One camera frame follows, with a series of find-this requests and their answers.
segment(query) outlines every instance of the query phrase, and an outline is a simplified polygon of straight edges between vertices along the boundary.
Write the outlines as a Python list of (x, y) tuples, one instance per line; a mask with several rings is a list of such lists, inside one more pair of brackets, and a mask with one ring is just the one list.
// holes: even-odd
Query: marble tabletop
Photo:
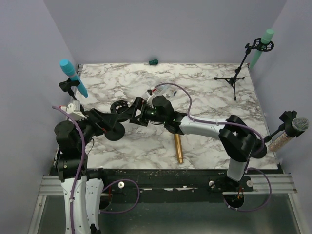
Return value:
[[(88, 98), (80, 93), (76, 97), (85, 109), (97, 108), (109, 112), (116, 100), (132, 102), (141, 96), (153, 83), (150, 77), (174, 82), (186, 88), (193, 99), (191, 115), (206, 118), (239, 116), (248, 126), (267, 135), (247, 65), (240, 76), (244, 80), (236, 83), (237, 101), (234, 91), (223, 80), (234, 75), (238, 64), (85, 64), (81, 81), (88, 90)], [(170, 99), (175, 110), (186, 112), (189, 99), (178, 91)], [(229, 156), (221, 141), (197, 135), (181, 136), (184, 163), (178, 164), (174, 136), (163, 126), (149, 124), (138, 126), (123, 123), (126, 133), (119, 141), (109, 141), (105, 136), (94, 137), (95, 144), (88, 158), (88, 168), (114, 169), (227, 169)], [(250, 166), (259, 169), (276, 169), (273, 153), (262, 159), (252, 159)]]

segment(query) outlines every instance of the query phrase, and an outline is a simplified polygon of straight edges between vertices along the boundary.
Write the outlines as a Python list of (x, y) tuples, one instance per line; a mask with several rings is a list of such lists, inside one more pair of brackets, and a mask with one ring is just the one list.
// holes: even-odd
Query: black tripod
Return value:
[(218, 78), (218, 77), (215, 77), (214, 79), (223, 79), (225, 80), (226, 82), (228, 82), (230, 84), (230, 86), (234, 89), (234, 100), (236, 101), (236, 86), (235, 86), (235, 83), (240, 80), (240, 79), (244, 79), (245, 77), (240, 77), (240, 78), (237, 78), (240, 70), (242, 69), (242, 66), (247, 58), (247, 55), (250, 54), (250, 52), (252, 51), (252, 49), (257, 49), (261, 52), (267, 52), (267, 51), (271, 51), (274, 47), (274, 44), (272, 41), (270, 41), (268, 44), (263, 44), (261, 42), (261, 38), (257, 38), (256, 40), (253, 41), (253, 45), (250, 46), (249, 43), (247, 43), (247, 45), (245, 45), (245, 48), (246, 48), (246, 51), (245, 51), (245, 56), (240, 64), (240, 66), (235, 69), (235, 75), (234, 77), (231, 77), (231, 78)]

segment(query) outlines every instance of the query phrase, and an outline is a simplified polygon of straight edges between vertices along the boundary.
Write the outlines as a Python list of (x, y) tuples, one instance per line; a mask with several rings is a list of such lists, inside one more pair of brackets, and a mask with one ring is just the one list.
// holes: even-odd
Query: microphone grille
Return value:
[(303, 132), (308, 129), (309, 120), (304, 117), (295, 118), (292, 121), (292, 127), (295, 128), (297, 131)]

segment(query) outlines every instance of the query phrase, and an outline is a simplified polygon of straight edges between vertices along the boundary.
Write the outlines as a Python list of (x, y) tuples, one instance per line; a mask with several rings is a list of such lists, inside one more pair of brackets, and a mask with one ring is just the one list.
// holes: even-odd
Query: gray wall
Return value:
[[(281, 124), (278, 117), (285, 110), (296, 110), (312, 124), (311, 12), (312, 1), (288, 0), (273, 26), (275, 48), (263, 54), (252, 70), (271, 132)], [(292, 173), (306, 218), (312, 220), (312, 128), (277, 155), (285, 171)]]
[(26, 234), (64, 119), (51, 106), (68, 101), (58, 63), (73, 58), (42, 0), (2, 0), (0, 31), (0, 233)]
[(241, 62), (286, 0), (44, 0), (78, 63)]

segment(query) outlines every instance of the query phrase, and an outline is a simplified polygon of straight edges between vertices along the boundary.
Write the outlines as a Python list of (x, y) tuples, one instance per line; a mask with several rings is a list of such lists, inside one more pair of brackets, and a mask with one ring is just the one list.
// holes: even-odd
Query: golden rod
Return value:
[(175, 150), (176, 150), (177, 161), (179, 163), (183, 163), (183, 151), (182, 151), (181, 138), (179, 134), (175, 134)]

